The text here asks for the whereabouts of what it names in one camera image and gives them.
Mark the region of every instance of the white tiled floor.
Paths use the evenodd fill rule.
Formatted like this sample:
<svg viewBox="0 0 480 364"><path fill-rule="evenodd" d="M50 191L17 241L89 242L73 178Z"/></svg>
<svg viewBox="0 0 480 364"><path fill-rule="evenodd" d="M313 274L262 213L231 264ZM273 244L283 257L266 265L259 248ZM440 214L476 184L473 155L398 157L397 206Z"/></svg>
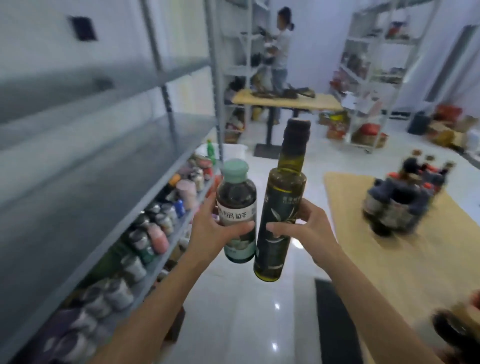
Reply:
<svg viewBox="0 0 480 364"><path fill-rule="evenodd" d="M273 144L281 144L290 115L284 111L281 124L274 127ZM303 116L314 120L311 115ZM404 121L390 121L386 148L367 155L361 149L325 139L326 127L312 123L303 167L308 178L304 197L329 213L323 183L325 172L383 177L397 170L412 149L420 148L425 154L435 155L438 164L448 159L457 163L447 190L479 223L480 170L453 151L405 133L405 126ZM252 156L252 147L264 142L265 132L265 123L252 123L243 138L243 143L250 146L246 159L250 165L249 177L258 189L259 211L268 172L277 163ZM279 281L260 281L252 266L253 261L237 265L223 253L218 256L185 301L186 317L179 341L165 351L161 363L321 363L314 278L328 279L328 276L294 244L290 245Z"/></svg>

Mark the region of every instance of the woman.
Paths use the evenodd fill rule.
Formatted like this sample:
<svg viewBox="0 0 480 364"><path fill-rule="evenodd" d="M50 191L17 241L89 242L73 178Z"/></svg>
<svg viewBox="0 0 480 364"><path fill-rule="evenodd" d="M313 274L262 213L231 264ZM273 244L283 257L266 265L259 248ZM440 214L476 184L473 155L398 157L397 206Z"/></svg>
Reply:
<svg viewBox="0 0 480 364"><path fill-rule="evenodd" d="M193 219L188 249L177 266L115 331L90 364L146 364L155 360L168 329L200 275L227 242L255 226L253 221L218 225L212 218L215 204L216 196L212 194ZM316 264L328 273L375 363L442 364L342 251L325 211L303 199L298 218L307 223L268 223L267 229L275 235L298 239Z"/></svg>
<svg viewBox="0 0 480 364"><path fill-rule="evenodd" d="M282 8L278 12L276 27L280 30L277 36L270 36L274 39L273 45L267 48L267 52L275 57L272 64L272 87L277 94L281 94L287 80L288 51L290 50L290 39L295 25L292 23L292 10L289 7ZM274 124L278 124L281 109L275 110Z"/></svg>

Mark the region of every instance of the wooden table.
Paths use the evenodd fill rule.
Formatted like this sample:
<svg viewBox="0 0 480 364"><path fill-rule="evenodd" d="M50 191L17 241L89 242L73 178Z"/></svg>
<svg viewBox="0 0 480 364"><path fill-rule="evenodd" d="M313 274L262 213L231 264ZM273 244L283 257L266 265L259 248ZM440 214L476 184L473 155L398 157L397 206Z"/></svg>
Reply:
<svg viewBox="0 0 480 364"><path fill-rule="evenodd" d="M268 107L267 138L266 144L257 144L254 156L270 159L278 159L281 146L272 145L272 128L275 117L275 109L291 109L296 118L300 111L329 110L342 111L343 107L332 95L316 94L315 98L299 95L296 99L290 98L263 98L252 95L251 90L243 89L237 92L232 103L238 105L255 105Z"/></svg>
<svg viewBox="0 0 480 364"><path fill-rule="evenodd" d="M480 287L480 227L446 192L416 233L381 238L361 212L373 177L330 172L324 181L338 243L410 325Z"/></svg>

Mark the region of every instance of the bottle cap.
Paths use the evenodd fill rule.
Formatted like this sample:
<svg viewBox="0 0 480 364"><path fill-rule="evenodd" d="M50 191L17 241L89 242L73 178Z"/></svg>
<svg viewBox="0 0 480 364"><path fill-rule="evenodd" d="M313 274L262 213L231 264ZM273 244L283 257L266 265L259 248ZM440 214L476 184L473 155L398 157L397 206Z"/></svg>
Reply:
<svg viewBox="0 0 480 364"><path fill-rule="evenodd" d="M305 154L310 138L310 121L290 119L283 134L282 153L292 156Z"/></svg>
<svg viewBox="0 0 480 364"><path fill-rule="evenodd" d="M247 180L248 163L243 159L229 159L222 167L222 174L225 182L242 183Z"/></svg>

